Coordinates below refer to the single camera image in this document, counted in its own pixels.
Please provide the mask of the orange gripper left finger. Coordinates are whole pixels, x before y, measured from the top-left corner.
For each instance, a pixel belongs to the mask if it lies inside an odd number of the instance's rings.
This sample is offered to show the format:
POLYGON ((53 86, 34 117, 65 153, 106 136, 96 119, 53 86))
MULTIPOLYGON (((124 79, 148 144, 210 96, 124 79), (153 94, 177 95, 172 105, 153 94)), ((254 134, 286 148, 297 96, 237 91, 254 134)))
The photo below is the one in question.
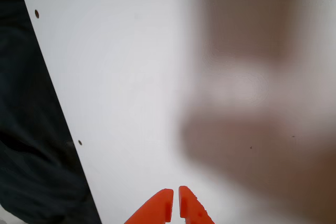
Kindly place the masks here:
POLYGON ((147 200, 125 224, 165 224, 171 222, 172 189, 162 189, 147 200))

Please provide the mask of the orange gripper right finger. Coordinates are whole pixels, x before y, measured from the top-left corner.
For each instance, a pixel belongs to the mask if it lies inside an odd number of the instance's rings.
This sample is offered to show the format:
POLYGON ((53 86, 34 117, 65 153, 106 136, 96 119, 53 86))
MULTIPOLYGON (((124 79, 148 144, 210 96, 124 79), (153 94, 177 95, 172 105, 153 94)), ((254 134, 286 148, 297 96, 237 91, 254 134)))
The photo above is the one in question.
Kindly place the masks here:
POLYGON ((178 190, 180 217, 185 219, 186 224, 214 224, 203 205, 187 186, 180 186, 178 190))

